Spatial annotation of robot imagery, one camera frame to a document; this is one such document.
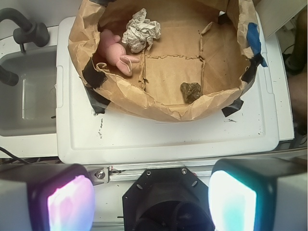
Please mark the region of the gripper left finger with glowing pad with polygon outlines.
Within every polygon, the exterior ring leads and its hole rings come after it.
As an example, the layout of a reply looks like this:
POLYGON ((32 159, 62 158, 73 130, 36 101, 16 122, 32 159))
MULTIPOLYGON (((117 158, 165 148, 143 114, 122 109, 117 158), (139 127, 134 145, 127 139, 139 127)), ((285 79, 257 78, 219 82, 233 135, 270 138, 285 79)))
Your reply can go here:
POLYGON ((79 164, 0 166, 2 231, 89 231, 95 191, 79 164))

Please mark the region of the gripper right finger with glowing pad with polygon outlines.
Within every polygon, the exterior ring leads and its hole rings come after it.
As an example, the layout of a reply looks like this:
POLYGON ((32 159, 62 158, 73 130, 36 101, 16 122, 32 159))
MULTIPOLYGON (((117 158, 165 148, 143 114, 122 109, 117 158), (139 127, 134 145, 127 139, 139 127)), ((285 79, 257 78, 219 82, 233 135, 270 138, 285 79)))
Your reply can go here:
POLYGON ((223 158, 208 202, 218 231, 306 231, 308 162, 304 158, 223 158))

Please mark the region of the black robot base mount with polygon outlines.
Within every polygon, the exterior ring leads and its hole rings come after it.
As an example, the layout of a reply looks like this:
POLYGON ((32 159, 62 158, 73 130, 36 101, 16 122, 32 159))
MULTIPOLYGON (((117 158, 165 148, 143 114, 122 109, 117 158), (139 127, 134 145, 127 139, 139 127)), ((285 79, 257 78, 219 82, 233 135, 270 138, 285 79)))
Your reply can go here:
POLYGON ((197 176, 138 178, 122 197, 127 231, 213 231, 208 186, 197 176))

